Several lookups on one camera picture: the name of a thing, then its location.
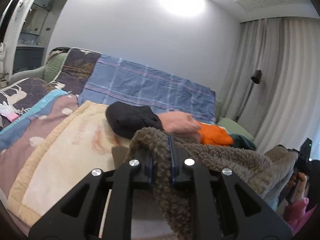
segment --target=silver screw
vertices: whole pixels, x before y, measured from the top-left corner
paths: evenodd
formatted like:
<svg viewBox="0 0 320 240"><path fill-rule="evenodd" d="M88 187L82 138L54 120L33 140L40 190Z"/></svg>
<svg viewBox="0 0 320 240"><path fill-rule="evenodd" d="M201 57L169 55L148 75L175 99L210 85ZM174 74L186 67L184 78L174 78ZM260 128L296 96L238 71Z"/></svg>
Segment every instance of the silver screw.
<svg viewBox="0 0 320 240"><path fill-rule="evenodd" d="M222 174L223 174L223 175L226 175L226 176L230 176L230 175L232 174L232 170L229 169L229 168L224 168L224 169L222 170Z"/></svg>
<svg viewBox="0 0 320 240"><path fill-rule="evenodd" d="M94 170L91 171L91 174L93 176L100 176L101 173L102 173L102 170L100 170L100 169L94 169Z"/></svg>
<svg viewBox="0 0 320 240"><path fill-rule="evenodd" d="M193 159L185 159L184 164L188 166L192 166L193 164L195 164L195 161Z"/></svg>
<svg viewBox="0 0 320 240"><path fill-rule="evenodd" d="M130 166L138 166L140 162L136 159L129 161Z"/></svg>

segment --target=beige blanket border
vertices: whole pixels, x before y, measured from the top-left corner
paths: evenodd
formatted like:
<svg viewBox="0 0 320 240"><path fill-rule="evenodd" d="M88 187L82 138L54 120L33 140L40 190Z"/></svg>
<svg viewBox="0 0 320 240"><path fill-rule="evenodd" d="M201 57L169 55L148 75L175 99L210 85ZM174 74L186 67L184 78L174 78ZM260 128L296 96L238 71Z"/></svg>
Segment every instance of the beige blanket border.
<svg viewBox="0 0 320 240"><path fill-rule="evenodd" d="M52 130L44 142L42 142L27 159L25 165L20 170L14 184L12 185L7 202L8 210L19 217L27 225L32 226L40 218L40 216L34 210L22 204L23 197L28 189L30 181L40 160L49 150L55 140L59 137L59 135L63 132L63 130L77 116L83 114L91 104L95 103L92 103L91 101L85 101L78 109L76 109L76 111L74 111Z"/></svg>

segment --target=dark green folded garment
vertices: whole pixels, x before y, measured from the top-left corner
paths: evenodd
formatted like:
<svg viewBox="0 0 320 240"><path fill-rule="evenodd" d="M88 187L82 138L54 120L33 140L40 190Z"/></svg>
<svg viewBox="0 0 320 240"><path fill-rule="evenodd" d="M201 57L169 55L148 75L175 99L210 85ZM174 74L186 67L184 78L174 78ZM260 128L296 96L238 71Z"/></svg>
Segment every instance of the dark green folded garment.
<svg viewBox="0 0 320 240"><path fill-rule="evenodd" d="M233 139L233 144L230 145L230 147L233 148L239 148L239 149L246 149L246 150L256 150L255 144L244 137L241 134L229 134L231 138Z"/></svg>

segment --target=green pillow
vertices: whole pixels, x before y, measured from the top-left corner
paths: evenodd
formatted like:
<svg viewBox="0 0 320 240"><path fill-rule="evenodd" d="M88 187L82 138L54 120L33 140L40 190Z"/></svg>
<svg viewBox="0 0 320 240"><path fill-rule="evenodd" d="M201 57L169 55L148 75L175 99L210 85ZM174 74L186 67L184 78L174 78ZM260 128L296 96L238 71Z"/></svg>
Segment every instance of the green pillow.
<svg viewBox="0 0 320 240"><path fill-rule="evenodd" d="M230 118L222 118L218 123L218 126L222 126L227 129L229 133L240 134L250 141L254 141L254 137L246 131L242 126L231 120Z"/></svg>
<svg viewBox="0 0 320 240"><path fill-rule="evenodd" d="M43 76L44 81L49 83L52 80L54 80L56 75L61 70L66 57L67 57L67 53L60 53L52 56L48 60L44 70L44 76Z"/></svg>

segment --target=upper cabinet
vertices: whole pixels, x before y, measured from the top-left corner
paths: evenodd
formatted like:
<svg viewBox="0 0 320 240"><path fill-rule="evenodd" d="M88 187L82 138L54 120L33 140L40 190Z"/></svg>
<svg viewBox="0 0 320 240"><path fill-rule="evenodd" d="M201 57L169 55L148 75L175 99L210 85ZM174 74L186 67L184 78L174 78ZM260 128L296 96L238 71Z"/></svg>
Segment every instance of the upper cabinet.
<svg viewBox="0 0 320 240"><path fill-rule="evenodd" d="M33 4L22 27L22 32L39 35L47 14L46 9Z"/></svg>

